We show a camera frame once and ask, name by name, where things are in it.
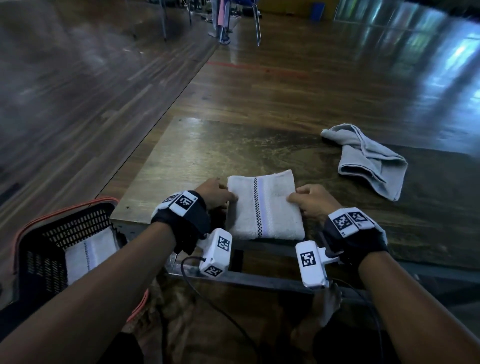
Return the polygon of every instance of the pink cloth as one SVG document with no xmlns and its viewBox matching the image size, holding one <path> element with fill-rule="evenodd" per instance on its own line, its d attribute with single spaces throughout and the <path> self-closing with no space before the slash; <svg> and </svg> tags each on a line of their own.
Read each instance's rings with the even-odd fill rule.
<svg viewBox="0 0 480 364">
<path fill-rule="evenodd" d="M 218 25 L 223 26 L 225 19 L 225 2 L 220 0 L 220 11 L 218 12 Z"/>
</svg>

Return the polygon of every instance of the forearm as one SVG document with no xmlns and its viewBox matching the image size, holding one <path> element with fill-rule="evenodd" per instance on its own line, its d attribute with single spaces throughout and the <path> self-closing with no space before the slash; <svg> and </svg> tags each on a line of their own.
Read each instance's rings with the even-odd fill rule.
<svg viewBox="0 0 480 364">
<path fill-rule="evenodd" d="M 168 225 L 137 239 L 57 295 L 0 344 L 9 363 L 96 363 L 175 247 Z"/>
<path fill-rule="evenodd" d="M 479 340 L 388 253 L 369 254 L 359 274 L 402 362 L 480 362 Z"/>
</svg>

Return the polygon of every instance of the tabletop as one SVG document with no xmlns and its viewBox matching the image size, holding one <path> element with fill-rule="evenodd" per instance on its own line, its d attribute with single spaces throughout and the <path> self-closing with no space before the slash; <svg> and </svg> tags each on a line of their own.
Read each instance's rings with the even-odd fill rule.
<svg viewBox="0 0 480 364">
<path fill-rule="evenodd" d="M 437 150 L 386 145 L 408 161 L 398 202 L 360 178 L 338 174 L 342 148 L 321 136 L 199 119 L 175 119 L 113 212 L 116 225 L 148 226 L 169 194 L 210 177 L 261 176 L 288 169 L 295 185 L 320 183 L 343 205 L 360 208 L 387 232 L 395 259 L 480 268 L 478 163 Z M 306 224 L 307 236 L 311 228 Z"/>
</svg>

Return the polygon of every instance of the folded cloth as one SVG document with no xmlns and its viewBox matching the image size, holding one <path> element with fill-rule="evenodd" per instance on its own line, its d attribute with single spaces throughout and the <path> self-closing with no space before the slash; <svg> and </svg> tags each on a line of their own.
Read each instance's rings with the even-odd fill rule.
<svg viewBox="0 0 480 364">
<path fill-rule="evenodd" d="M 67 281 L 71 285 L 102 264 L 119 249 L 114 231 L 108 227 L 65 250 Z"/>
<path fill-rule="evenodd" d="M 352 124 L 324 129 L 320 135 L 343 146 L 339 174 L 363 177 L 380 196 L 398 201 L 408 167 L 405 158 L 367 138 Z"/>
<path fill-rule="evenodd" d="M 305 238 L 300 208 L 287 202 L 295 192 L 291 170 L 260 177 L 230 176 L 228 190 L 239 197 L 227 213 L 227 230 L 233 239 Z"/>
</svg>

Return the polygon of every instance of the laundry basket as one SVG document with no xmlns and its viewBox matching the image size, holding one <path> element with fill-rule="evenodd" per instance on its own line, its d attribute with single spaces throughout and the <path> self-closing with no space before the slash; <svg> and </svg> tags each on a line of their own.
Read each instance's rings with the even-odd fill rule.
<svg viewBox="0 0 480 364">
<path fill-rule="evenodd" d="M 112 197 L 65 208 L 27 224 L 15 237 L 13 302 L 0 311 L 0 341 L 41 306 L 67 288 L 65 250 L 112 227 L 118 204 Z M 113 229 L 120 248 L 127 239 Z M 141 311 L 148 290 L 128 321 Z"/>
</svg>

